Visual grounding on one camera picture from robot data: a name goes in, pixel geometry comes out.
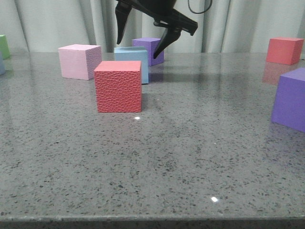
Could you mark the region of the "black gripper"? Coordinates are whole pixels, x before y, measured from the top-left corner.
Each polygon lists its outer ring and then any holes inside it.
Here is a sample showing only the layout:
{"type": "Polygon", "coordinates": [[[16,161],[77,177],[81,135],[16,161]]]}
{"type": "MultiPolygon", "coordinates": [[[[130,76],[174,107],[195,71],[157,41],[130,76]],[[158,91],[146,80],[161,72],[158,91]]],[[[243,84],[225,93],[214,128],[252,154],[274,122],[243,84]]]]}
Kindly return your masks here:
{"type": "Polygon", "coordinates": [[[131,9],[136,9],[154,19],[154,25],[164,27],[165,31],[156,46],[153,58],[156,59],[166,47],[178,40],[181,31],[194,35],[197,22],[174,9],[174,0],[119,0],[115,8],[117,20],[117,44],[123,39],[125,26],[131,9]]]}

